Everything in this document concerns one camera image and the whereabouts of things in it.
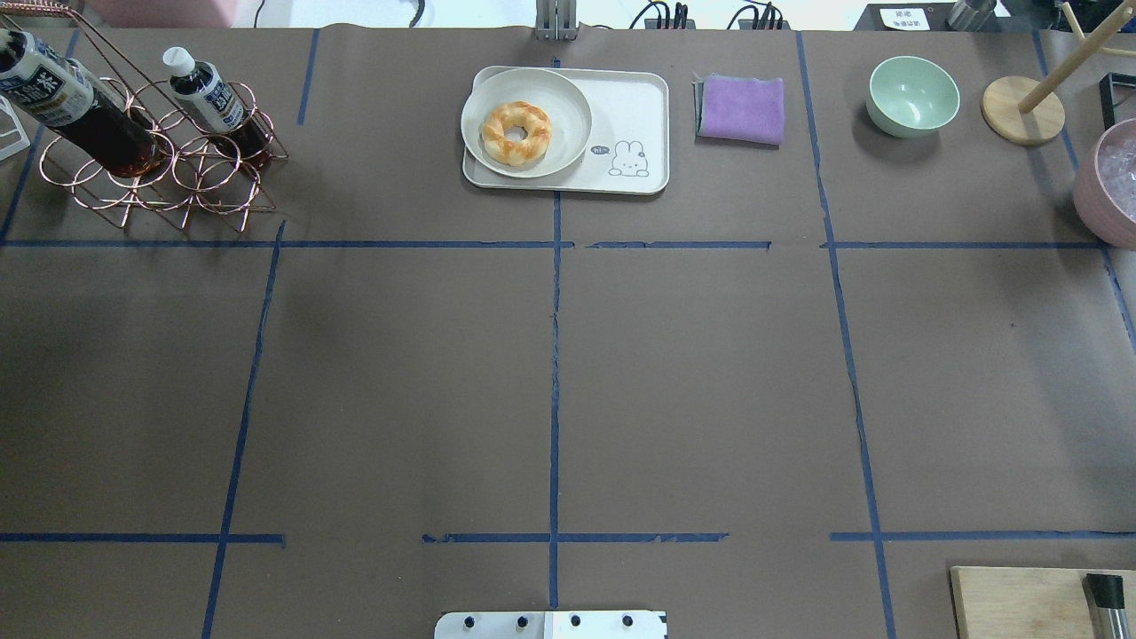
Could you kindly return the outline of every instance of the bowl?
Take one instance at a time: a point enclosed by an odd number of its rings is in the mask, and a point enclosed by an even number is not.
[[[930,60],[914,56],[888,58],[868,81],[868,115],[896,138],[933,133],[959,113],[959,86]]]
[[[1104,188],[1101,176],[1101,149],[1136,140],[1136,119],[1112,126],[1093,144],[1080,163],[1072,185],[1072,204],[1077,215],[1097,238],[1122,249],[1136,250],[1136,219],[1125,215],[1118,200]]]
[[[549,150],[536,161],[509,166],[491,158],[482,144],[482,124],[503,102],[524,100],[540,107],[552,123]],[[575,163],[592,134],[592,107],[573,81],[549,69],[513,68],[490,76],[466,99],[461,138],[466,148],[488,168],[510,177],[543,177]]]

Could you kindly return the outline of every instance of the green bowl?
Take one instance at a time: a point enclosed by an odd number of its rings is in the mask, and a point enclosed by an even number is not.
[[[954,119],[959,86],[930,60],[914,56],[888,58],[871,72],[868,115],[896,138],[919,138]]]

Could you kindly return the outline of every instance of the donut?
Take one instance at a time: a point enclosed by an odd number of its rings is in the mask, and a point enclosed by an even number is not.
[[[525,130],[525,139],[513,142],[504,132],[513,126]],[[552,141],[549,114],[528,102],[506,102],[493,109],[482,125],[482,141],[491,158],[509,166],[521,166],[544,156]]]

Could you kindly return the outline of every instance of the tabletop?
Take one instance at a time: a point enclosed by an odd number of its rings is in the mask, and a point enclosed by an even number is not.
[[[244,234],[120,231],[40,180],[25,121],[0,164],[3,637],[646,608],[670,637],[949,639],[952,565],[1136,559],[1136,258],[1071,204],[1096,83],[1136,61],[1092,58],[1026,149],[982,92],[1071,34],[108,34],[250,85],[291,159]],[[895,55],[959,84],[934,135],[868,118]],[[665,78],[669,184],[467,182],[458,116],[493,65]],[[784,144],[696,138],[710,73],[783,78]]]

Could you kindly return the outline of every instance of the purple cloth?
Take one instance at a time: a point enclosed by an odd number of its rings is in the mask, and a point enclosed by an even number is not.
[[[707,77],[699,135],[780,146],[785,141],[785,83],[779,77]]]

